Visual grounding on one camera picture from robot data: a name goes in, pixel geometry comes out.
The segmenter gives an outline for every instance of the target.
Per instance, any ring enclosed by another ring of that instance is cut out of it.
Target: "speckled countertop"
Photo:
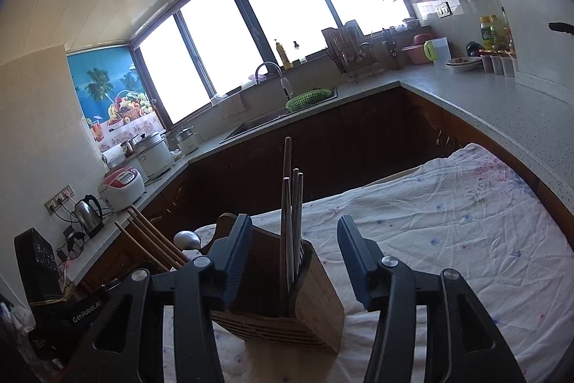
[[[198,150],[179,159],[162,178],[146,187],[135,203],[143,209],[189,164],[238,143],[345,103],[404,87],[438,104],[489,136],[520,159],[574,214],[574,112],[572,106],[547,94],[518,85],[513,78],[486,74],[437,71],[430,66],[384,71],[358,83],[338,85],[338,97],[292,114],[220,143],[233,129],[206,140]],[[104,229],[87,242],[84,252],[71,262],[68,280],[77,284],[119,235],[114,221],[127,225],[127,213],[112,216]]]

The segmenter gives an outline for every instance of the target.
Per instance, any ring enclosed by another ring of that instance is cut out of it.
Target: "stainless steel kettle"
[[[98,213],[96,213],[96,210],[92,208],[90,201],[93,201],[96,204]],[[100,206],[97,198],[93,195],[86,195],[76,203],[76,206],[74,206],[74,214],[76,215],[76,218],[84,232],[90,239],[99,233],[104,227],[102,207]]]

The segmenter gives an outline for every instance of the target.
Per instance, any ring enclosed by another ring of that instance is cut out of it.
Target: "tropical beach picture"
[[[101,151],[161,130],[127,46],[68,55],[87,125]]]

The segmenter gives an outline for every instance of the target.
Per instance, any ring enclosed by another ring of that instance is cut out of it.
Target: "plastic pitcher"
[[[446,69],[446,62],[451,60],[447,38],[430,39],[425,42],[425,55],[434,62],[435,68]]]

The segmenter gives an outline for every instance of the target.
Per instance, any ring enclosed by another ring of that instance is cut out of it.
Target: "sink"
[[[279,108],[279,109],[276,109],[274,111],[268,112],[267,114],[263,114],[262,116],[259,116],[256,119],[245,122],[245,123],[241,124],[237,129],[235,129],[232,133],[230,133],[228,136],[226,136],[225,139],[223,139],[221,143],[227,142],[228,140],[231,140],[232,138],[235,138],[236,136],[240,136],[240,135],[244,134],[245,132],[249,132],[250,130],[264,126],[265,124],[268,124],[269,122],[272,122],[274,120],[280,120],[280,119],[283,119],[283,117],[286,117],[290,114],[297,114],[298,112],[305,111],[306,109],[315,107],[318,104],[331,101],[332,99],[337,98],[337,89],[333,88],[332,91],[333,91],[333,96],[331,96],[330,98],[323,100],[320,103],[309,106],[307,108],[300,109],[299,111],[289,112],[285,108]]]
[[[227,142],[228,140],[244,134],[245,132],[249,132],[250,130],[256,129],[260,126],[267,124],[268,122],[272,122],[274,120],[282,119],[283,117],[287,116],[289,111],[285,108],[276,109],[274,111],[268,112],[267,114],[263,114],[262,116],[258,117],[257,119],[250,120],[241,124],[237,129],[235,129],[232,133],[230,133],[225,139],[222,141]]]

